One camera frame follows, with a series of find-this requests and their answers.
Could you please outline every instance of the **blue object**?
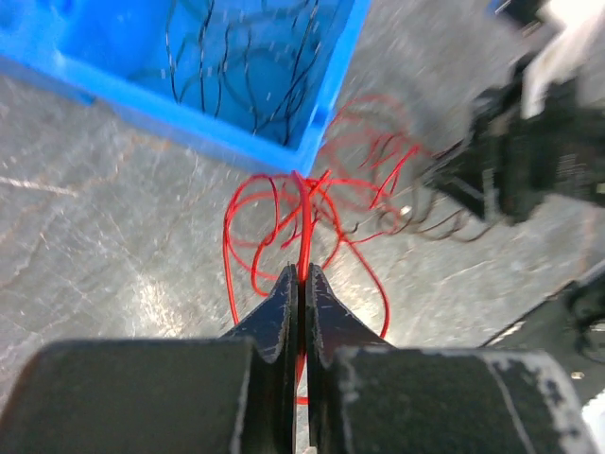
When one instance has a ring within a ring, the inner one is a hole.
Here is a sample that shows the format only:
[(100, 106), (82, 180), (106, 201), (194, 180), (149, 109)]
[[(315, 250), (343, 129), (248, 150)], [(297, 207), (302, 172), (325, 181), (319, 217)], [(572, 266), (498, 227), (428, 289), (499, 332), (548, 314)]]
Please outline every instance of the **blue object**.
[(0, 0), (0, 71), (250, 171), (308, 175), (370, 2)]

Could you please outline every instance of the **blue container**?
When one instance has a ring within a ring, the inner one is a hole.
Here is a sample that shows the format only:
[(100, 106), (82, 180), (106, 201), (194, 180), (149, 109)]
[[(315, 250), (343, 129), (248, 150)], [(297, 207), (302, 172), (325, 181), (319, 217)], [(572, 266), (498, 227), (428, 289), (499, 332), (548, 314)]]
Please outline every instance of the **blue container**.
[(0, 70), (251, 171), (307, 175), (371, 0), (0, 0)]

